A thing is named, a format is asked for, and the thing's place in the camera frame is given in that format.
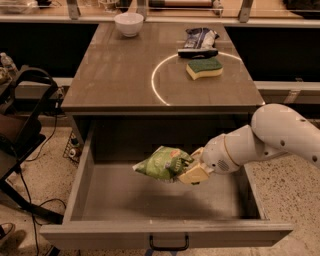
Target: black chair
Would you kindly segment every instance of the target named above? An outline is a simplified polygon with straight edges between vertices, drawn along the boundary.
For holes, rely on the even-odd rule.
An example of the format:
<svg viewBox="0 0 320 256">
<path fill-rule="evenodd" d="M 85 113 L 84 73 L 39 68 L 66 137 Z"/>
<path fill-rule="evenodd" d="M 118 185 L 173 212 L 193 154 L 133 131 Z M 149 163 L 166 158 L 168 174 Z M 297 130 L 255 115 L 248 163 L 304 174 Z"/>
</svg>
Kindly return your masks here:
<svg viewBox="0 0 320 256">
<path fill-rule="evenodd" d="M 17 115 L 14 111 L 16 88 L 24 81 L 44 84 L 46 90 L 37 102 L 30 115 Z M 42 217 L 51 223 L 61 224 L 63 216 L 34 205 L 25 200 L 6 179 L 13 173 L 21 172 L 21 164 L 46 139 L 41 134 L 39 115 L 58 86 L 52 77 L 44 70 L 22 66 L 12 79 L 10 96 L 0 106 L 0 189 L 7 194 L 22 210 Z"/>
</svg>

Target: person's foot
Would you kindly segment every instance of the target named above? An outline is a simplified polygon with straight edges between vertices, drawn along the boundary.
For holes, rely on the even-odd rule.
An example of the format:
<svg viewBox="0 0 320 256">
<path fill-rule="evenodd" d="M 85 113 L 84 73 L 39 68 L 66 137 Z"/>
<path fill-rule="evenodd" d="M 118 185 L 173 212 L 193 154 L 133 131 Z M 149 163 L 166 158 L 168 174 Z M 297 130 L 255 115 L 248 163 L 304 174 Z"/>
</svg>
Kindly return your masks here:
<svg viewBox="0 0 320 256">
<path fill-rule="evenodd" d="M 13 234 L 15 227 L 16 226 L 13 223 L 4 223 L 0 225 L 0 247 Z"/>
</svg>

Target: green and yellow sponge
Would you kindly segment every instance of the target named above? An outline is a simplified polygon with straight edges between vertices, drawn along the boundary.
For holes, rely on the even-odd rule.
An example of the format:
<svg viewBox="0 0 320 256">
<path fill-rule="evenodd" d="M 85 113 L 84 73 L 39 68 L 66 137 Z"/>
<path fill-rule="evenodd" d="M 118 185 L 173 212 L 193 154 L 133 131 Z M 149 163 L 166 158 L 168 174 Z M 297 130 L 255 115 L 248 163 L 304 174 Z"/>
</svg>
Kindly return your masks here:
<svg viewBox="0 0 320 256">
<path fill-rule="evenodd" d="M 221 63 L 215 57 L 191 60 L 187 65 L 187 72 L 193 80 L 199 77 L 219 76 L 222 70 Z"/>
</svg>

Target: white bowl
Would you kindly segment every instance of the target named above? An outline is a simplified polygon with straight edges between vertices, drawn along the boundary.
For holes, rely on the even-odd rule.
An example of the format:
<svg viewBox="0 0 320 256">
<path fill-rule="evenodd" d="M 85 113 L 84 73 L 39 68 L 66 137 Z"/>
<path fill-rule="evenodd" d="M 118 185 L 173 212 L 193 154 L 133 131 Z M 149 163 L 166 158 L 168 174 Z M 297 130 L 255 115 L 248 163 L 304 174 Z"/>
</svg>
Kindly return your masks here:
<svg viewBox="0 0 320 256">
<path fill-rule="evenodd" d="M 125 12 L 114 17 L 116 28 L 127 37 L 136 36 L 142 28 L 143 16 L 135 12 Z"/>
</svg>

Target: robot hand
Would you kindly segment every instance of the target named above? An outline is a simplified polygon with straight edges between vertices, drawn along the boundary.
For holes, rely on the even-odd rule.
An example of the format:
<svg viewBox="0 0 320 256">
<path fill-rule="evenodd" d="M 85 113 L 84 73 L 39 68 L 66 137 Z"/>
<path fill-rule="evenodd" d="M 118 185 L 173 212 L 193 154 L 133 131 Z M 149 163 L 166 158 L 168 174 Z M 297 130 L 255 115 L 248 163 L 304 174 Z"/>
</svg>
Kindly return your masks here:
<svg viewBox="0 0 320 256">
<path fill-rule="evenodd" d="M 246 125 L 211 139 L 192 157 L 195 161 L 178 179 L 194 184 L 210 173 L 228 174 L 252 161 L 266 161 L 287 153 L 296 154 L 320 168 L 320 131 L 293 109 L 269 104 Z"/>
</svg>

